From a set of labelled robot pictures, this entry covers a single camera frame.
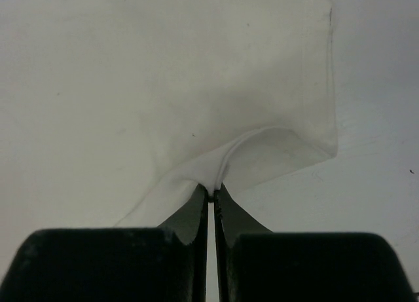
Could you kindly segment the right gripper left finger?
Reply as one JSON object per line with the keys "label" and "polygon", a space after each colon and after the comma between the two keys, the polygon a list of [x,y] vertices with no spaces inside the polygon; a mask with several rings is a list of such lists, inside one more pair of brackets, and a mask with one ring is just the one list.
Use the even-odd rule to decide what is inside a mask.
{"label": "right gripper left finger", "polygon": [[208,193],[153,228],[44,229],[19,247],[2,301],[204,301]]}

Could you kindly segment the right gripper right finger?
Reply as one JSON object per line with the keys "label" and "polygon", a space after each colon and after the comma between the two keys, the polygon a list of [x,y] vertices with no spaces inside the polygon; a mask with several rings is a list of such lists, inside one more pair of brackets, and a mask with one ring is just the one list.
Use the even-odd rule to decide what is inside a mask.
{"label": "right gripper right finger", "polygon": [[215,192],[221,301],[416,301],[392,247],[372,233],[275,233]]}

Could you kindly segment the cream white t shirt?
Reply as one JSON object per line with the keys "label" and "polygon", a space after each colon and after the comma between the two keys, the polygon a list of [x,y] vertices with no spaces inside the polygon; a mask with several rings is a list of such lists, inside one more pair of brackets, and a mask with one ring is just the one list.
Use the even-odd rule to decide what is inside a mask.
{"label": "cream white t shirt", "polygon": [[1,0],[1,217],[132,225],[335,155],[331,0]]}

